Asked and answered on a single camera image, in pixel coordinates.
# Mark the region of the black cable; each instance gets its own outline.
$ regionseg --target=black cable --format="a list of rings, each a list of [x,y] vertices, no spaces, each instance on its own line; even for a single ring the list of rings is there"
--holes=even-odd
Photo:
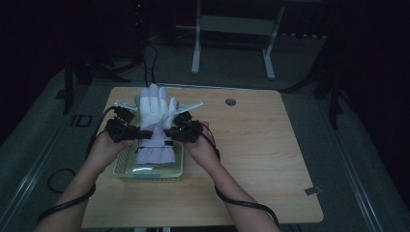
[[[48,188],[49,188],[51,191],[56,192],[56,193],[63,193],[63,192],[64,192],[63,190],[57,190],[57,189],[54,188],[54,187],[52,186],[52,184],[51,184],[51,181],[52,181],[52,179],[54,178],[54,176],[57,175],[57,174],[59,174],[60,172],[63,172],[63,171],[68,171],[68,172],[72,173],[73,176],[75,176],[75,172],[74,172],[72,169],[69,169],[69,168],[61,168],[61,169],[58,169],[58,170],[55,171],[53,174],[51,174],[51,176],[49,176],[49,177],[48,177],[48,180],[47,180],[47,186],[48,186]]]
[[[208,141],[208,143],[212,146],[212,148],[214,149],[215,153],[218,156],[218,159],[220,160],[220,151],[217,149],[216,144],[213,143],[207,135],[205,135],[202,131],[199,131],[196,127],[194,127],[189,122],[186,122],[186,121],[180,121],[180,122],[183,122],[187,126],[191,127],[194,131],[198,132],[201,136],[203,136]],[[206,125],[202,124],[202,123],[201,123],[201,125],[205,126],[208,129],[208,132],[211,134],[212,139],[215,141],[215,138],[214,138],[212,132],[209,130],[209,128]],[[217,193],[217,196],[222,201],[227,202],[229,204],[248,207],[248,208],[253,208],[253,209],[258,209],[258,210],[262,210],[262,211],[267,212],[272,217],[272,219],[274,220],[277,227],[279,227],[278,217],[271,208],[269,208],[265,205],[262,205],[262,204],[258,204],[258,203],[252,203],[252,202],[248,202],[248,201],[240,201],[240,200],[230,199],[229,197],[223,195],[223,193],[220,192],[220,190],[217,187],[215,187],[215,192]]]
[[[54,214],[54,213],[57,213],[57,212],[62,211],[62,210],[65,210],[65,209],[67,209],[67,208],[70,208],[70,207],[72,207],[72,206],[74,206],[74,205],[77,205],[77,204],[79,204],[79,203],[81,203],[81,202],[87,200],[88,198],[90,198],[90,196],[92,196],[92,195],[94,194],[95,191],[96,191],[96,185],[93,185],[93,186],[91,187],[91,189],[90,189],[87,193],[85,193],[84,195],[82,195],[82,196],[80,196],[80,197],[78,197],[78,198],[76,198],[76,199],[74,199],[74,200],[72,200],[72,201],[69,201],[69,202],[66,202],[66,203],[63,203],[63,204],[54,206],[54,207],[52,207],[52,208],[50,208],[50,209],[48,209],[48,210],[42,212],[42,213],[39,215],[39,217],[37,218],[37,222],[42,221],[44,218],[46,218],[46,217],[48,217],[48,216],[50,216],[50,215],[52,215],[52,214]]]
[[[100,126],[101,126],[101,124],[102,124],[102,122],[103,122],[103,119],[104,119],[105,116],[106,116],[106,114],[107,114],[110,110],[115,109],[115,108],[116,108],[116,106],[110,106],[108,109],[106,109],[106,110],[103,112],[102,117],[101,117],[101,119],[100,119],[100,121],[99,121],[99,123],[98,123],[98,125],[97,125],[96,131],[94,132],[94,134],[97,133],[98,129],[100,128]],[[99,135],[100,135],[100,133],[99,133],[97,136],[94,136],[94,135],[93,135],[93,137],[90,139],[90,142],[89,142],[89,145],[88,145],[88,149],[87,149],[87,157],[88,157],[88,154],[90,153],[91,147],[92,147],[92,145],[93,145],[95,139],[96,139]],[[55,188],[51,185],[51,179],[52,179],[56,174],[60,173],[61,171],[69,171],[69,172],[73,173],[74,176],[75,176],[75,172],[74,172],[73,170],[69,169],[69,168],[62,168],[62,169],[57,170],[57,171],[54,172],[53,174],[51,174],[51,176],[50,176],[50,177],[48,178],[48,180],[47,180],[47,185],[48,185],[48,187],[49,187],[52,191],[58,192],[58,193],[62,193],[63,191],[55,189]],[[92,187],[87,193],[85,193],[84,195],[82,195],[82,196],[80,196],[80,197],[78,197],[78,198],[76,198],[76,199],[74,199],[74,200],[72,200],[72,201],[69,201],[69,202],[66,202],[66,203],[63,203],[63,204],[60,204],[60,205],[51,207],[51,208],[49,208],[48,210],[43,211],[43,212],[39,215],[37,221],[40,222],[40,221],[42,221],[44,218],[46,218],[46,217],[48,217],[48,216],[50,216],[50,215],[52,215],[52,214],[54,214],[54,213],[57,213],[57,212],[62,211],[62,210],[65,210],[65,209],[67,209],[67,208],[70,208],[70,207],[72,207],[72,206],[74,206],[74,205],[77,205],[77,204],[79,204],[79,203],[81,203],[81,202],[87,200],[88,198],[90,198],[90,196],[92,196],[92,195],[94,194],[95,191],[96,191],[96,185],[93,185],[93,187]]]
[[[91,151],[91,147],[93,147],[94,141],[95,141],[96,138],[100,135],[100,134],[98,134],[98,135],[94,135],[94,134],[97,134],[97,132],[99,131],[100,126],[101,126],[101,124],[103,123],[103,119],[105,118],[106,114],[107,114],[110,110],[115,109],[115,108],[116,108],[116,106],[110,106],[108,109],[106,109],[106,110],[103,112],[102,117],[100,118],[99,123],[97,124],[96,130],[94,131],[93,135],[92,135],[91,138],[90,138],[90,142],[88,143],[88,148],[87,148],[87,153],[86,153],[87,156],[85,157],[86,159],[87,159],[87,157],[88,157],[88,154],[89,154],[90,151]]]
[[[295,229],[293,228],[293,226],[291,224],[287,224],[290,229],[292,230],[292,232],[295,232]],[[302,232],[301,226],[299,224],[296,224],[296,227],[298,228],[299,232]]]
[[[148,70],[148,68],[147,68],[147,59],[145,59],[145,56],[144,56],[144,80],[145,80],[145,86],[146,87],[148,87],[148,78],[147,78],[147,70]]]
[[[157,81],[156,81],[155,76],[154,76],[154,68],[155,68],[155,64],[157,63],[158,51],[157,51],[157,49],[156,49],[154,46],[152,46],[151,44],[147,43],[147,45],[150,46],[150,47],[152,47],[152,48],[154,49],[154,51],[155,51],[155,57],[154,57],[153,65],[152,65],[152,67],[151,67],[151,78],[152,78],[152,82],[153,82],[154,84],[156,84]]]

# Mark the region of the metal stand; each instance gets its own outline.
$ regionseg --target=metal stand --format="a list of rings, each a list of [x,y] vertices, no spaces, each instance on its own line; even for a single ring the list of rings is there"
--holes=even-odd
[[[218,31],[228,33],[242,33],[253,35],[270,36],[269,44],[262,49],[263,60],[268,79],[274,80],[274,68],[272,66],[271,52],[278,34],[279,24],[284,13],[281,7],[276,20],[240,18],[216,15],[201,15],[201,1],[196,1],[196,33],[195,48],[193,50],[192,74],[199,74],[199,62],[201,56],[201,31]]]

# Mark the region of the glove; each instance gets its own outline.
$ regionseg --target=glove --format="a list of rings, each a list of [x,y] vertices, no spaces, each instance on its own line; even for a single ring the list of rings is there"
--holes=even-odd
[[[136,150],[137,164],[170,164],[175,162],[172,138],[163,130],[171,128],[178,101],[173,97],[166,102],[166,89],[151,84],[139,96],[139,117],[142,130],[152,131],[151,139],[141,139]]]

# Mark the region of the box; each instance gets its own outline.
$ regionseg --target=box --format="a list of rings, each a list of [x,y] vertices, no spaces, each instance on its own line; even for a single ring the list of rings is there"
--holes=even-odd
[[[123,182],[179,182],[183,172],[184,147],[174,141],[176,162],[167,165],[136,164],[138,141],[121,152],[114,167],[114,176]]]

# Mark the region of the wire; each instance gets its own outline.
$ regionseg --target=wire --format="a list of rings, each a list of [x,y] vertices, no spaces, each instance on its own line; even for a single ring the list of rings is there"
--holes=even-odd
[[[203,137],[208,141],[208,143],[213,147],[215,153],[216,153],[217,156],[218,156],[218,159],[220,160],[220,151],[217,149],[217,145],[215,144],[215,138],[214,138],[214,136],[213,136],[211,130],[210,130],[206,125],[200,123],[202,126],[205,126],[205,128],[208,129],[208,132],[211,134],[212,140],[214,140],[214,142],[211,141],[211,139],[210,139],[207,135],[205,135],[202,131],[199,131],[196,127],[194,127],[191,123],[186,122],[186,121],[181,121],[181,122],[183,122],[183,123],[186,124],[187,126],[191,127],[194,131],[198,132],[201,136],[203,136]],[[217,193],[217,196],[218,196],[221,200],[223,200],[224,202],[227,202],[227,203],[229,203],[229,204],[238,205],[238,206],[243,206],[243,207],[248,207],[248,208],[253,208],[253,209],[258,209],[258,210],[263,210],[263,211],[267,212],[267,213],[272,217],[272,219],[274,220],[275,224],[279,227],[278,217],[277,217],[277,215],[275,214],[275,212],[274,212],[271,208],[269,208],[269,207],[267,207],[267,206],[265,206],[265,205],[262,205],[262,204],[258,204],[258,203],[253,203],[253,202],[248,202],[248,201],[240,201],[240,200],[230,199],[229,197],[225,196],[225,195],[217,188],[217,186],[215,186],[215,192]]]
[[[54,176],[57,175],[57,174],[59,174],[60,172],[63,172],[63,171],[68,171],[68,172],[72,173],[73,176],[75,176],[75,172],[74,172],[72,169],[69,169],[69,168],[61,168],[61,169],[58,169],[58,170],[55,171],[53,174],[51,174],[51,176],[49,176],[49,177],[48,177],[48,180],[47,180],[47,186],[48,186],[48,188],[49,188],[51,191],[56,192],[56,193],[63,193],[63,192],[64,192],[63,190],[57,190],[57,189],[54,188],[54,187],[52,186],[52,184],[51,184],[51,180],[54,178]]]
[[[293,226],[291,224],[287,224],[290,229],[292,230],[292,232],[295,232],[295,229],[293,228]],[[301,226],[299,224],[296,224],[296,227],[298,228],[299,232],[302,232]]]
[[[106,109],[106,110],[103,112],[102,117],[101,117],[101,119],[100,119],[100,121],[99,121],[99,123],[98,123],[98,125],[97,125],[96,131],[94,132],[94,134],[96,134],[96,133],[98,132],[98,129],[100,128],[101,124],[103,123],[103,119],[105,118],[106,114],[107,114],[110,110],[115,109],[115,108],[116,108],[116,106],[110,106],[108,109]],[[88,145],[88,148],[87,148],[87,156],[86,156],[86,159],[87,159],[87,157],[88,157],[88,154],[90,153],[90,150],[91,150],[91,147],[92,147],[94,141],[96,140],[96,138],[97,138],[102,132],[100,132],[97,136],[93,136],[93,137],[90,139],[90,142],[89,142],[89,145]],[[48,185],[48,187],[49,187],[52,191],[54,191],[54,192],[58,192],[58,193],[62,193],[62,192],[63,192],[63,191],[61,191],[61,190],[55,189],[55,188],[51,185],[51,179],[52,179],[56,174],[58,174],[58,173],[60,173],[60,172],[62,172],[62,171],[69,171],[69,172],[73,173],[73,175],[75,176],[75,172],[74,172],[73,170],[69,169],[69,168],[62,168],[62,169],[59,169],[59,170],[57,170],[56,172],[54,172],[54,173],[48,178],[48,180],[47,180],[47,185]],[[94,194],[95,191],[96,191],[96,185],[93,185],[93,187],[92,187],[87,193],[85,193],[84,195],[82,195],[82,196],[80,196],[80,197],[78,197],[78,198],[76,198],[76,199],[74,199],[74,200],[72,200],[72,201],[69,201],[69,202],[66,202],[66,203],[63,203],[63,204],[60,204],[60,205],[51,207],[51,208],[49,208],[48,210],[43,211],[43,212],[39,215],[37,221],[40,222],[40,221],[42,221],[44,218],[46,218],[46,217],[48,217],[48,216],[50,216],[50,215],[52,215],[52,214],[54,214],[54,213],[57,213],[57,212],[62,211],[62,210],[65,210],[65,209],[67,209],[67,208],[70,208],[70,207],[72,207],[72,206],[74,206],[74,205],[77,205],[77,204],[79,204],[79,203],[81,203],[81,202],[87,200],[88,198],[90,198],[90,196],[92,196],[92,195]]]
[[[145,80],[145,86],[148,87],[148,78],[147,78],[147,59],[145,59],[144,56],[144,80]]]
[[[70,207],[72,207],[72,206],[74,206],[74,205],[77,205],[77,204],[79,204],[79,203],[81,203],[81,202],[87,200],[88,198],[90,198],[90,196],[92,196],[92,195],[94,194],[95,191],[96,191],[96,185],[93,185],[93,186],[91,187],[91,189],[90,189],[87,193],[85,193],[84,195],[82,195],[82,196],[80,196],[80,197],[78,197],[78,198],[76,198],[76,199],[74,199],[74,200],[72,200],[72,201],[69,201],[69,202],[66,202],[66,203],[63,203],[63,204],[60,204],[60,205],[51,207],[51,208],[49,208],[48,210],[43,211],[43,212],[39,215],[39,217],[37,218],[37,222],[42,221],[44,218],[46,218],[46,217],[48,217],[48,216],[50,216],[50,215],[52,215],[52,214],[54,214],[54,213],[57,213],[57,212],[62,211],[62,210],[65,210],[65,209],[67,209],[67,208],[70,208]]]
[[[152,46],[151,44],[147,43],[147,45],[148,45],[149,47],[152,47],[152,48],[154,49],[154,51],[155,51],[155,57],[154,57],[153,65],[152,65],[152,67],[151,67],[151,77],[152,77],[152,82],[156,84],[157,81],[155,80],[155,77],[154,77],[154,68],[155,68],[155,64],[157,63],[158,51],[157,51],[157,49],[156,49],[154,46]]]
[[[189,32],[186,32],[185,34],[177,36],[175,39],[178,40],[178,39],[184,38],[190,34],[193,34],[195,31],[196,29],[192,29]],[[157,35],[149,38],[147,41],[152,44],[170,44],[171,43],[171,41],[168,39],[158,40],[158,38],[161,38],[161,36],[162,36],[162,33],[158,33]]]
[[[136,67],[134,67],[134,68],[132,68],[131,70],[129,70],[128,72],[125,72],[125,73],[121,73],[121,76],[126,76],[126,75],[128,75],[128,74],[130,74],[130,73],[132,73],[132,72],[134,72],[136,69],[138,69],[139,68],[139,66],[136,66]]]

